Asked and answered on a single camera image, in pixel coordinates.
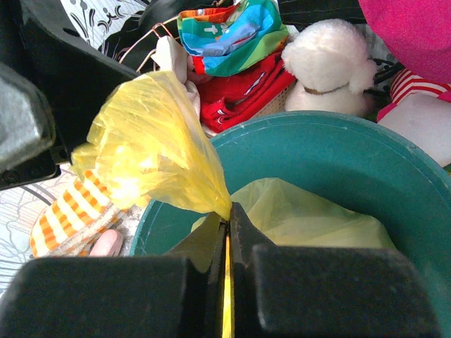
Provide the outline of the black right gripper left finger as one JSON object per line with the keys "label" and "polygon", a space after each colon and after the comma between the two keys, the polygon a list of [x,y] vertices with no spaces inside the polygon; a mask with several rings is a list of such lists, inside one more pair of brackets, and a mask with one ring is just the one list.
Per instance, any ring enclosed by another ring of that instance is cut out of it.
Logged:
{"label": "black right gripper left finger", "polygon": [[162,256],[42,258],[1,300],[2,337],[220,337],[226,226]]}

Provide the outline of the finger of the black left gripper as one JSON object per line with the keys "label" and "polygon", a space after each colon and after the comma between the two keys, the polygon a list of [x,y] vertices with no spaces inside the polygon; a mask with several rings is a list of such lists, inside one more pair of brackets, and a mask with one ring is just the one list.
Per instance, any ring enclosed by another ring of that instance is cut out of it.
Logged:
{"label": "finger of the black left gripper", "polygon": [[19,28],[39,88],[67,153],[85,142],[95,115],[121,83],[137,77],[104,55],[116,14],[95,1],[20,1]]}

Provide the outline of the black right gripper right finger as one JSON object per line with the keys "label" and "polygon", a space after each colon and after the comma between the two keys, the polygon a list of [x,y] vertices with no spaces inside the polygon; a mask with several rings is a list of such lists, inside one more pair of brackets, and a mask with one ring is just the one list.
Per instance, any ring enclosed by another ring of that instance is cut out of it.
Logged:
{"label": "black right gripper right finger", "polygon": [[423,280],[392,249],[278,246],[230,214],[234,337],[441,337]]}

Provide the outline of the yellow trash bag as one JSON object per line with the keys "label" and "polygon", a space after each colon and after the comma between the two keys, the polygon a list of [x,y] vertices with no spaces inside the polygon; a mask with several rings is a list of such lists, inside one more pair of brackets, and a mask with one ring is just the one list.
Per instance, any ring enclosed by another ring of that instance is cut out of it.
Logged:
{"label": "yellow trash bag", "polygon": [[[218,154],[175,75],[150,73],[119,86],[94,119],[87,139],[73,154],[73,164],[79,173],[95,169],[116,205],[128,206],[150,195],[204,214],[199,226],[205,221],[226,226],[224,304],[230,214],[236,203],[226,188]],[[255,180],[238,195],[237,204],[252,224],[278,246],[393,247],[375,218],[282,179]]]}

